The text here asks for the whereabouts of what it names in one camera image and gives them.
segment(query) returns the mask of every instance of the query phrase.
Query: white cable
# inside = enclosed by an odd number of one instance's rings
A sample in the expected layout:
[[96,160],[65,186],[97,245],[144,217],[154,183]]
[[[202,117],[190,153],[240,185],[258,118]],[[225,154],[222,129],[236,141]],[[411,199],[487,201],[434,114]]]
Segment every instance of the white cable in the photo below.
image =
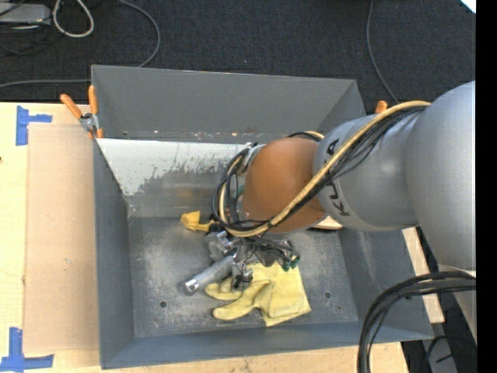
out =
[[59,22],[57,20],[57,13],[59,11],[62,0],[57,0],[55,2],[54,10],[52,11],[54,25],[57,29],[59,29],[66,36],[69,36],[69,37],[87,37],[88,35],[90,35],[93,32],[93,28],[95,27],[95,24],[93,22],[93,17],[92,17],[92,14],[90,13],[90,11],[88,10],[88,7],[86,7],[85,3],[82,0],[75,0],[75,1],[78,2],[78,4],[82,7],[83,10],[85,10],[86,15],[88,16],[88,19],[90,21],[89,29],[84,33],[70,33],[67,30],[62,28],[62,26],[59,24]]

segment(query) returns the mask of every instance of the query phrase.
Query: work glove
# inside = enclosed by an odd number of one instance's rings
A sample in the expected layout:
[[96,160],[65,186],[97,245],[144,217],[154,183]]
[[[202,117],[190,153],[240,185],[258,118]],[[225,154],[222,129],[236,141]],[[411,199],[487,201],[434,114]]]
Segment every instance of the work glove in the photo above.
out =
[[232,303],[217,307],[212,314],[221,320],[241,318],[253,309],[260,309],[267,326],[296,318],[311,311],[311,306],[298,267],[285,271],[278,263],[264,267],[251,264],[253,279],[243,291],[231,291],[231,278],[207,285],[212,298]]

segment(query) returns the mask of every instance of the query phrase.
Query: gray bin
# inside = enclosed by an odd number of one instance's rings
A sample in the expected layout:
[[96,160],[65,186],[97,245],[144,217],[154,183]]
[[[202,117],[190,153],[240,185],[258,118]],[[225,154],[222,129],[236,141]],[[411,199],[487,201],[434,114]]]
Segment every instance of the gray bin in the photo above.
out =
[[[257,310],[215,319],[223,302],[180,289],[211,261],[203,233],[179,216],[210,214],[209,196],[238,146],[363,116],[355,81],[96,65],[92,84],[106,135],[93,148],[103,368],[358,344],[370,303],[414,275],[401,232],[296,232],[312,311],[271,328]],[[180,158],[193,169],[159,169],[171,145],[186,143]],[[413,298],[388,313],[377,341],[432,337],[422,299]]]

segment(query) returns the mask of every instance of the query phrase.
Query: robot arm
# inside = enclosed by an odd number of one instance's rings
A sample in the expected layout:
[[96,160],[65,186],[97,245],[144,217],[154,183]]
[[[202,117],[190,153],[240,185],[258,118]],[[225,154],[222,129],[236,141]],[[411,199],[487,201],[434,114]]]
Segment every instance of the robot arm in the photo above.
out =
[[[439,264],[476,270],[474,87],[470,82],[383,120],[370,115],[347,122],[317,143],[288,138],[265,145],[245,174],[244,218],[273,219],[267,232],[305,228],[326,214],[360,231],[419,225]],[[346,143],[352,146],[343,152]],[[274,225],[281,207],[339,150],[342,156],[302,208]]]

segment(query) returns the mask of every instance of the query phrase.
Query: cardboard sheet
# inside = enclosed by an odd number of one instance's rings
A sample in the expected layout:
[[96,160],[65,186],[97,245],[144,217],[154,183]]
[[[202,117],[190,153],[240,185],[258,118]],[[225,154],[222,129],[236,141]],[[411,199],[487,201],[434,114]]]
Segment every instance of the cardboard sheet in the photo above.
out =
[[92,142],[79,124],[29,131],[23,350],[96,349]]

